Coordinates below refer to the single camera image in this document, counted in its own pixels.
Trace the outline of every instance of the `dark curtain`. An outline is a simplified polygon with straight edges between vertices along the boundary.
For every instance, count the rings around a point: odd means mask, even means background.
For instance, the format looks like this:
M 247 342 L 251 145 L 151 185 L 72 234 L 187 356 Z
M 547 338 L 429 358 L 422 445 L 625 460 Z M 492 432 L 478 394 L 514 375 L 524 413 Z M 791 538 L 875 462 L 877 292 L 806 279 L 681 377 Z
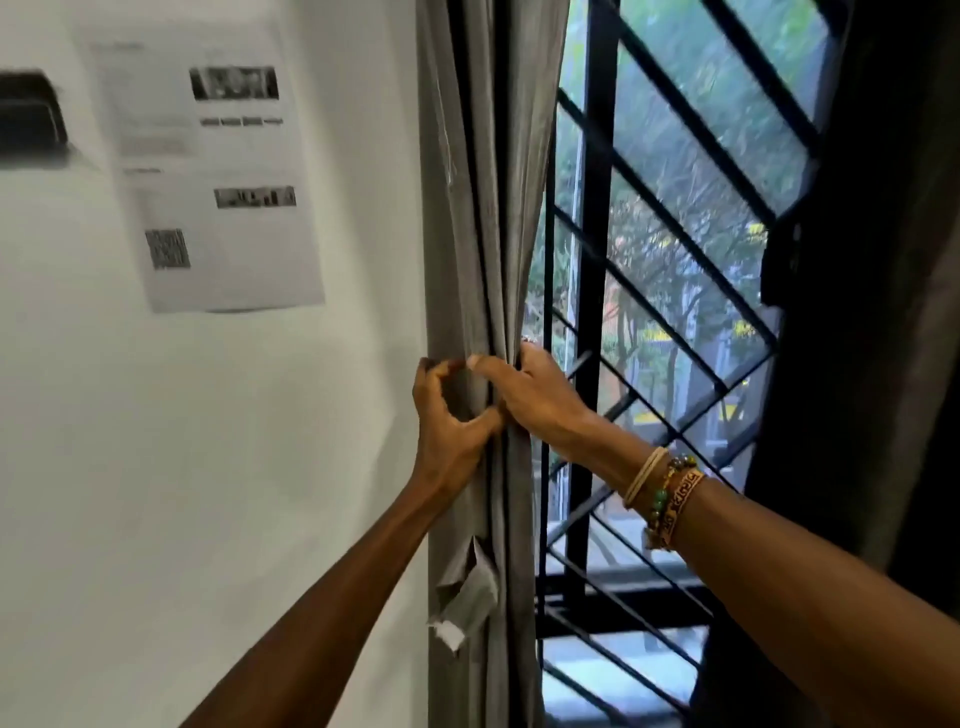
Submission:
M 746 493 L 955 618 L 958 210 L 960 3 L 859 2 Z M 725 617 L 691 708 L 829 725 Z

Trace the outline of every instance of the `white wall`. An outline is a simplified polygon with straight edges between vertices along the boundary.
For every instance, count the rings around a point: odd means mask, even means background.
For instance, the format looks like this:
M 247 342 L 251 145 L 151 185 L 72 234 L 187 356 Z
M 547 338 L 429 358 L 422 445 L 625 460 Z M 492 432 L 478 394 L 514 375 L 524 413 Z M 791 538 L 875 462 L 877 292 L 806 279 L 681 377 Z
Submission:
M 414 2 L 280 9 L 327 304 L 156 316 L 62 8 L 0 7 L 0 67 L 47 72 L 76 147 L 62 169 L 0 161 L 5 727 L 178 724 L 409 473 L 424 342 Z M 425 723 L 425 619 L 421 553 L 334 725 Z

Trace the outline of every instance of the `paper poster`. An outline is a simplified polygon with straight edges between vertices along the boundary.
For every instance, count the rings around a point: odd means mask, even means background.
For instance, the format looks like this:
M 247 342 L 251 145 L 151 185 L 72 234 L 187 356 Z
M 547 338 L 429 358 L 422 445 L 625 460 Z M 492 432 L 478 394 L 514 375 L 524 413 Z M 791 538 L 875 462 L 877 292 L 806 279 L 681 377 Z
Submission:
M 273 25 L 101 22 L 76 35 L 153 310 L 322 303 Z

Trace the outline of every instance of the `foliage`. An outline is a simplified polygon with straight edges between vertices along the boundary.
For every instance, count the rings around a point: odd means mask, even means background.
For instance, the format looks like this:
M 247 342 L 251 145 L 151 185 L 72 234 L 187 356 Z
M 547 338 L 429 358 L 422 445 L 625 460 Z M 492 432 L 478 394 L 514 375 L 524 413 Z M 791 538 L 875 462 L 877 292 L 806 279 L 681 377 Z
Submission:
M 812 109 L 823 56 L 823 21 L 810 0 L 732 0 L 734 10 L 805 109 Z M 768 204 L 783 211 L 800 191 L 806 157 L 699 0 L 621 0 L 621 14 Z M 571 0 L 561 88 L 584 103 L 588 0 Z M 766 231 L 675 112 L 621 47 L 614 146 L 741 295 L 757 310 Z M 579 221 L 584 144 L 558 109 L 556 203 Z M 554 305 L 572 318 L 578 249 L 556 223 Z M 673 329 L 721 375 L 751 359 L 762 341 L 707 274 L 615 172 L 608 253 Z M 530 276 L 526 333 L 542 336 L 543 224 Z M 659 412 L 673 421 L 708 381 L 643 308 L 608 276 L 603 351 Z M 569 350 L 562 330 L 554 354 Z M 730 427 L 745 398 L 721 409 Z

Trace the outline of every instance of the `torn curtain fabric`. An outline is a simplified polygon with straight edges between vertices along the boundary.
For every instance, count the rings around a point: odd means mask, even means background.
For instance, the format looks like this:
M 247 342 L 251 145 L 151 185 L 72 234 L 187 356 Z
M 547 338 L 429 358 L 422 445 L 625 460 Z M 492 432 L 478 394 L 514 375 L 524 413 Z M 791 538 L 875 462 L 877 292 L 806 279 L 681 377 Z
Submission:
M 566 14 L 565 0 L 418 5 L 432 357 L 516 361 Z M 492 392 L 464 379 L 448 399 L 468 417 Z M 533 524 L 530 442 L 514 427 L 491 444 L 483 471 L 429 537 L 430 581 L 439 587 L 432 623 L 443 638 L 430 641 L 431 726 L 542 724 Z

